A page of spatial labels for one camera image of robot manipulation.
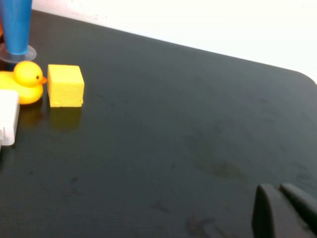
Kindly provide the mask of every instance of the duck head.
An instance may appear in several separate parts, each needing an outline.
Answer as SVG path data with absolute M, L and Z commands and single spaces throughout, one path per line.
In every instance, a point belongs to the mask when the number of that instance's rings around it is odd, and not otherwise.
M 39 84 L 46 83 L 41 68 L 34 62 L 22 61 L 18 63 L 13 70 L 15 82 L 23 87 L 32 88 Z

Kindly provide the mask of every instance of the blue cup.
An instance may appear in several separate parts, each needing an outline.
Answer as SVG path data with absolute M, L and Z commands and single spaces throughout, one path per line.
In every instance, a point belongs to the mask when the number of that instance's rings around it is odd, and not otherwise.
M 0 0 L 0 16 L 6 50 L 28 53 L 32 0 Z

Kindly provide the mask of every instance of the black object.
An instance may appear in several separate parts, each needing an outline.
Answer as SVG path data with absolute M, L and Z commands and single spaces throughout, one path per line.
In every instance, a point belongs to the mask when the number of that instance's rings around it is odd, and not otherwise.
M 45 76 L 80 66 L 84 104 L 21 108 L 0 155 L 1 238 L 250 238 L 261 181 L 317 197 L 306 76 L 41 12 L 30 45 Z
M 259 185 L 252 219 L 254 237 L 316 237 L 316 204 L 315 199 L 291 184 L 282 184 L 280 190 L 269 184 Z

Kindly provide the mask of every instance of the duck beak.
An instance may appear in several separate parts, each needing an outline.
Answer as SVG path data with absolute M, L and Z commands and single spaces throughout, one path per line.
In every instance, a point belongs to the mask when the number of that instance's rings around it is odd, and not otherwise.
M 47 82 L 47 79 L 45 77 L 42 78 L 41 83 L 45 84 Z

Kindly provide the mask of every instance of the stain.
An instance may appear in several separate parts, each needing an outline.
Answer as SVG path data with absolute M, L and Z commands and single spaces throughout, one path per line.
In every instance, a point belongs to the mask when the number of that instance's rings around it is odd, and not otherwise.
M 291 162 L 291 163 L 287 164 L 286 167 L 288 169 L 294 168 L 294 169 L 303 170 L 303 171 L 307 171 L 308 170 L 305 165 L 303 165 L 301 163 L 298 163 L 298 162 Z
M 264 121 L 265 123 L 267 124 L 274 124 L 275 123 L 275 120 L 272 119 L 272 118 L 267 118 L 267 117 L 263 117 L 262 118 L 262 121 Z
M 232 234 L 231 238 L 240 238 L 237 234 Z
M 277 110 L 275 110 L 272 107 L 264 107 L 263 111 L 262 111 L 262 114 L 268 114 L 268 115 L 271 115 L 271 116 L 278 116 L 279 115 Z
M 227 209 L 227 211 L 228 211 L 229 214 L 232 214 L 232 212 L 231 212 L 231 210 L 230 210 L 229 207 L 226 207 L 226 209 Z
M 279 145 L 279 149 L 281 152 L 286 153 L 288 151 L 287 147 L 285 145 Z
M 264 99 L 264 98 L 259 99 L 259 101 L 260 101 L 261 103 L 264 103 L 264 104 L 269 103 L 269 101 L 268 101 L 267 99 Z
M 65 205 L 69 204 L 69 199 L 65 194 L 63 194 L 61 198 L 62 198 L 62 201 Z
M 199 77 L 199 76 L 196 76 L 196 77 L 194 78 L 194 81 L 195 81 L 195 82 L 203 82 L 203 79 L 202 79 L 201 77 Z
M 153 209 L 159 210 L 159 211 L 161 211 L 163 213 L 169 213 L 169 209 L 166 208 L 166 207 L 163 207 L 161 202 L 159 202 L 159 201 L 155 202 L 155 204 L 151 205 L 150 207 L 153 208 Z
M 216 132 L 217 134 L 221 134 L 221 128 L 220 128 L 220 125 L 219 125 L 219 122 L 216 122 L 213 126 L 212 126 L 214 132 Z
M 52 190 L 50 187 L 44 186 L 42 187 L 43 192 L 47 193 L 47 194 L 52 194 Z
M 95 93 L 95 95 L 96 95 L 97 97 L 102 98 L 102 99 L 104 99 L 105 101 L 107 101 L 107 98 L 105 98 L 103 95 L 100 95 L 100 94 L 98 94 L 98 93 Z
M 63 141 L 61 139 L 59 139 L 59 138 L 56 138 L 56 137 L 53 137 L 53 136 L 50 136 L 49 138 L 54 143 L 63 144 Z
M 195 167 L 220 178 L 232 178 L 246 180 L 248 177 L 237 166 L 215 155 L 213 142 L 218 144 L 217 150 L 223 155 L 221 157 L 234 158 L 240 151 L 237 145 L 221 137 L 206 139 L 201 134 L 185 138 L 188 148 L 194 156 Z
M 216 231 L 221 235 L 222 238 L 230 238 L 222 229 L 220 229 L 218 226 L 214 227 Z
M 215 222 L 214 218 L 205 218 L 197 221 L 195 216 L 191 216 L 186 219 L 185 229 L 190 236 L 199 236 L 200 238 L 210 238 L 210 235 L 206 233 L 205 226 Z
M 211 161 L 210 159 L 196 159 L 197 169 L 220 178 L 246 180 L 248 177 L 237 166 L 227 161 Z
M 81 196 L 81 195 L 83 195 L 83 193 L 78 192 L 76 188 L 73 188 L 73 189 L 71 190 L 71 194 L 73 194 L 73 195 L 77 195 L 77 196 Z
M 303 118 L 304 120 L 306 120 L 306 121 L 308 121 L 308 122 L 312 122 L 312 121 L 310 120 L 310 118 L 309 118 L 305 113 L 301 113 L 301 116 L 302 116 L 302 118 Z
M 73 178 L 71 178 L 70 182 L 77 182 L 78 180 L 79 180 L 78 177 L 73 177 Z
M 252 191 L 250 191 L 247 187 L 243 187 L 242 188 L 246 193 L 251 193 Z
M 312 176 L 307 172 L 307 173 L 300 173 L 296 175 L 296 180 L 299 182 L 303 182 L 303 180 L 310 180 Z
M 140 237 L 139 231 L 135 231 L 133 237 L 134 237 L 134 238 L 139 238 L 139 237 Z

